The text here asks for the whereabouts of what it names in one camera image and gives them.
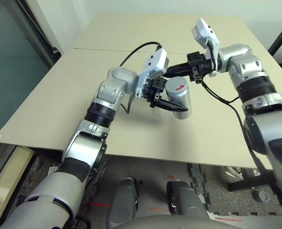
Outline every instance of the red tape mark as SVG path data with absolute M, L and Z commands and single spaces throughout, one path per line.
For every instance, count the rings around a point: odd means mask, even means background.
M 101 204 L 101 203 L 90 203 L 89 205 L 91 205 L 91 206 L 105 207 L 105 208 L 110 207 L 110 204 Z
M 180 85 L 180 87 L 177 88 L 176 91 L 180 90 L 181 88 L 184 88 L 184 85 Z
M 243 222 L 241 219 L 226 219 L 226 218 L 215 218 L 218 220 L 224 220 L 224 221 L 232 221 L 232 222 Z
M 155 211 L 155 212 L 161 212 L 162 211 L 162 209 L 160 209 L 160 208 L 151 208 L 150 210 Z

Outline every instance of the beige table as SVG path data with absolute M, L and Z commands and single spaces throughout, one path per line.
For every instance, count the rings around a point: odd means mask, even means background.
M 237 17 L 175 14 L 100 14 L 84 30 L 71 48 L 132 51 L 148 42 L 160 42 L 168 52 L 187 54 L 201 51 L 191 29 L 202 17 L 216 33 L 220 46 L 246 43 L 264 47 Z M 152 52 L 153 47 L 141 51 Z

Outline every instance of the black bracket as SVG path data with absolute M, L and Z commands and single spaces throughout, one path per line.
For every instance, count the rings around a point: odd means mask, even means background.
M 202 78 L 212 71 L 211 60 L 206 60 L 204 54 L 193 52 L 187 55 L 187 62 L 171 66 L 163 75 L 166 78 L 189 76 L 190 81 L 202 83 Z
M 188 111 L 188 109 L 180 103 L 162 99 L 160 93 L 164 91 L 166 81 L 167 80 L 162 76 L 153 80 L 147 79 L 147 85 L 143 92 L 144 98 L 147 99 L 147 102 L 150 102 L 150 107 L 159 107 L 164 110 L 175 112 Z

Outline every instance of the silver cylinder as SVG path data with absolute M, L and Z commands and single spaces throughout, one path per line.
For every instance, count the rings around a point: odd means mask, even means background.
M 188 81 L 180 76 L 171 78 L 166 82 L 165 90 L 170 101 L 181 103 L 188 109 L 184 112 L 173 112 L 174 116 L 178 119 L 188 118 L 192 112 Z

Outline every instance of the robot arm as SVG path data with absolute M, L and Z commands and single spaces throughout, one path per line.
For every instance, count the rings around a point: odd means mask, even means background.
M 202 83 L 203 77 L 214 72 L 228 72 L 246 115 L 243 135 L 261 173 L 266 170 L 253 150 L 268 157 L 276 182 L 268 179 L 282 204 L 282 94 L 275 90 L 261 61 L 249 46 L 235 44 L 218 50 L 213 30 L 200 19 L 192 30 L 196 41 L 207 48 L 206 55 L 188 54 L 188 62 L 169 67 L 164 77 L 189 75 L 191 81 Z
M 167 64 L 166 51 L 161 48 L 149 56 L 139 76 L 123 67 L 110 69 L 64 150 L 59 169 L 47 176 L 0 228 L 70 228 L 76 219 L 87 177 L 99 167 L 106 151 L 109 127 L 124 95 L 135 95 L 137 91 L 137 97 L 144 96 L 146 80 L 165 73 Z

